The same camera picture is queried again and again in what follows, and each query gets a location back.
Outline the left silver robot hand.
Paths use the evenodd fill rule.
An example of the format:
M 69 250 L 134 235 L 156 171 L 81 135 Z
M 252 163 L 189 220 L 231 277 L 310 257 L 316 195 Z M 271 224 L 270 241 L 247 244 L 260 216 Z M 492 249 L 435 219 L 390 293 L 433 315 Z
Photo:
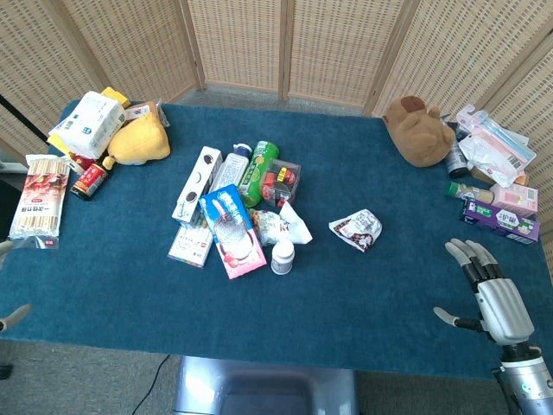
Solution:
M 14 244 L 12 241 L 6 240 L 1 243 L 1 265 L 3 265 L 4 260 L 7 257 L 7 254 L 13 249 Z M 8 329 L 16 326 L 27 314 L 32 310 L 30 304 L 24 304 L 21 307 L 14 310 L 8 316 L 3 316 L 1 318 L 1 332 L 5 332 Z

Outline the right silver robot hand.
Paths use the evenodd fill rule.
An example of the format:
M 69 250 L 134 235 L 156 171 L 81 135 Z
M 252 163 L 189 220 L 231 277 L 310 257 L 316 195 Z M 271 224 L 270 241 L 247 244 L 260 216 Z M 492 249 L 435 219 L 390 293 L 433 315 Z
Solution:
M 451 239 L 445 248 L 461 267 L 480 317 L 461 318 L 440 307 L 433 308 L 435 315 L 452 327 L 487 333 L 500 346 L 528 341 L 535 331 L 534 325 L 518 288 L 505 277 L 497 259 L 472 240 Z

